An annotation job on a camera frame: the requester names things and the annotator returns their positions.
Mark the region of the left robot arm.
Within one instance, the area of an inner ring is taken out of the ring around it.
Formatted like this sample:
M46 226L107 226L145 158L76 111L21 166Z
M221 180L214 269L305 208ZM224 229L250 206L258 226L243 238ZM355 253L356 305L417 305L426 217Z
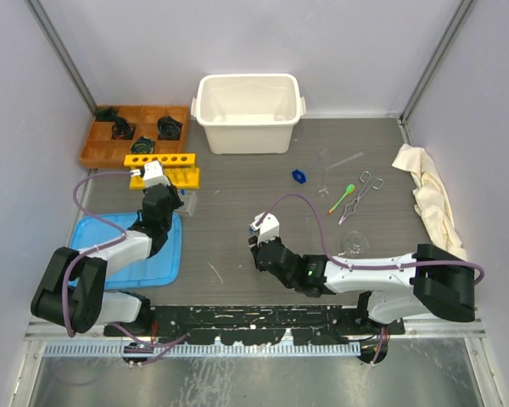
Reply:
M135 293L107 293L105 281L158 254L181 206L176 187L149 187L136 221L119 237L84 250L56 249L31 300L32 315L64 327L71 337L109 323L122 324L134 336L148 333L153 325L150 301Z

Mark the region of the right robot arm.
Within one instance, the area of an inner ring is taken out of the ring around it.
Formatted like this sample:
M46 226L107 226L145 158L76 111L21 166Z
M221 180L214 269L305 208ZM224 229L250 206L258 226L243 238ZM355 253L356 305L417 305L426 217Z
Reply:
M307 297L358 292L355 323L366 334L404 317L431 314L441 320L475 319L475 271L432 244L387 259L299 255L278 237L249 239L257 270Z

